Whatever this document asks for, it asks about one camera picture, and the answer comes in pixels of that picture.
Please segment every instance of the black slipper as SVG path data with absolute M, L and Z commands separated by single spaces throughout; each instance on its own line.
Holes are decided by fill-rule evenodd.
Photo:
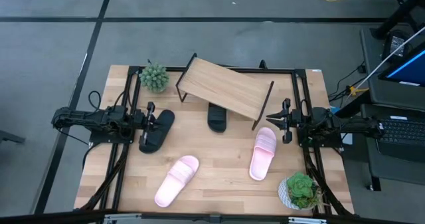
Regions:
M 224 132 L 227 126 L 226 109 L 208 103 L 208 126 L 214 132 Z
M 154 131 L 143 131 L 139 139 L 139 150 L 145 154 L 152 154 L 160 149 L 162 143 L 174 123 L 174 113 L 170 110 L 162 111 L 154 124 L 157 128 Z

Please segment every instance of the white cable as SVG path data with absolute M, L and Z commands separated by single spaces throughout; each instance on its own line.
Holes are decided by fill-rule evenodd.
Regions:
M 347 99 L 345 99 L 344 102 L 346 102 L 351 95 L 353 95 L 356 90 L 362 85 L 364 84 L 378 69 L 379 67 L 381 67 L 393 54 L 395 54 L 399 49 L 401 49 L 405 44 L 407 44 L 410 40 L 412 40 L 416 35 L 419 35 L 423 30 L 425 30 L 425 27 L 423 27 L 420 31 L 416 32 L 414 35 L 412 35 L 407 41 L 405 41 L 404 43 L 402 43 L 395 51 L 393 51 L 392 53 L 390 53 L 390 55 L 388 55 L 362 82 L 360 82 L 359 85 L 357 85 L 356 88 L 354 88 L 353 91 L 351 91 L 350 95 L 348 95 Z

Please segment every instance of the monitor screen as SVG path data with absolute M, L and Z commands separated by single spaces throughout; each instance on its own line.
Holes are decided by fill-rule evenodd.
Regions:
M 386 79 L 415 86 L 425 85 L 425 50 L 418 52 L 384 75 Z

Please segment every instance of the pink slipper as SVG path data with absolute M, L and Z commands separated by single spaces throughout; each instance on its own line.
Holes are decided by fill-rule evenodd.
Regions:
M 184 156 L 177 160 L 155 195 L 156 204 L 168 207 L 192 179 L 198 167 L 199 161 L 194 156 Z
M 269 128 L 260 128 L 255 139 L 254 152 L 252 153 L 250 176 L 261 181 L 266 175 L 274 152 L 276 151 L 276 135 Z

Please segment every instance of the succulent plant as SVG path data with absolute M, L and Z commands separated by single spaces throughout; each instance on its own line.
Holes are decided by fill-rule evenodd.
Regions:
M 165 67 L 157 63 L 152 64 L 150 60 L 148 60 L 148 63 L 149 65 L 139 74 L 141 85 L 150 92 L 163 92 L 169 82 L 169 75 Z
M 286 184 L 291 202 L 299 208 L 308 208 L 319 203 L 319 188 L 309 176 L 297 172 Z

